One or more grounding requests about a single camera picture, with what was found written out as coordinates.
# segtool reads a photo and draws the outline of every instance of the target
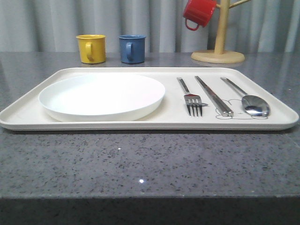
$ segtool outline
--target plate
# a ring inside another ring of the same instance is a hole
[[[38,100],[59,121],[133,121],[160,105],[165,87],[142,75],[87,74],[44,88]]]

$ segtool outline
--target countertop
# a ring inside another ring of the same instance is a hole
[[[299,53],[248,54],[239,64],[198,62],[190,53],[147,53],[144,63],[130,65],[121,63],[118,53],[107,53],[105,63],[88,65],[76,52],[2,52],[0,111],[64,68],[225,67],[300,114],[299,62]],[[300,126],[259,132],[0,127],[0,197],[6,206],[16,199],[51,204],[52,199],[288,198],[299,207]]]

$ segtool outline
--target fork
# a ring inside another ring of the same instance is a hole
[[[200,116],[202,117],[202,101],[201,101],[200,96],[191,94],[188,90],[186,83],[183,81],[183,79],[181,77],[177,77],[177,80],[183,87],[183,90],[185,93],[184,100],[187,105],[187,111],[188,111],[189,116],[192,117],[192,115],[193,115],[193,117],[199,117],[199,114],[200,114]]]

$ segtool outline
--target spoon bowl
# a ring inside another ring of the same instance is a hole
[[[242,98],[242,106],[244,112],[252,116],[267,117],[270,113],[268,103],[255,95],[245,95]]]
[[[267,117],[270,114],[269,104],[261,97],[247,94],[243,89],[241,89],[238,85],[236,85],[226,77],[221,77],[221,79],[227,84],[230,84],[230,86],[236,91],[244,95],[242,97],[242,107],[244,112],[248,113],[251,116],[258,117]]]

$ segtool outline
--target chopsticks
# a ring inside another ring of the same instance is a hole
[[[233,116],[233,111],[220,99],[218,95],[209,87],[200,77],[195,76],[195,79],[199,82],[199,84],[203,87],[203,90],[206,92],[210,100],[213,102],[215,107],[220,111],[221,115],[226,116]]]

